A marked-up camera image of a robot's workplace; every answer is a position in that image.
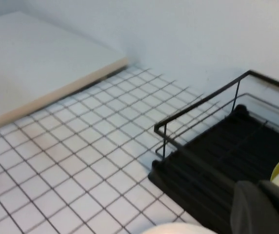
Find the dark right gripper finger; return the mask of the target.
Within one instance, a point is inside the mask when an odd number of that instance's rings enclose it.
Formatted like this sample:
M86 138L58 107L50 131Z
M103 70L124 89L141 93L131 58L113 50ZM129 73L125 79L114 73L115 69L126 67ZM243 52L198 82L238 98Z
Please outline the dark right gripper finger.
M268 180L239 181L231 210L233 234L279 234L279 186Z

